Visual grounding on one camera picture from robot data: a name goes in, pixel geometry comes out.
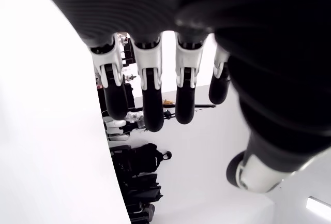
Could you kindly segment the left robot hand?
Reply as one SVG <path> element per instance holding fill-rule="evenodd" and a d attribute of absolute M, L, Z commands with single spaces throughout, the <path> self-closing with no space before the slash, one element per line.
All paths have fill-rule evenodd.
<path fill-rule="evenodd" d="M 128 103 L 117 33 L 132 40 L 148 130 L 163 125 L 161 35 L 176 41 L 175 116 L 188 124 L 205 39 L 217 43 L 209 99 L 229 84 L 250 127 L 228 181 L 266 193 L 330 148 L 330 0 L 52 0 L 89 48 L 107 111 Z"/>

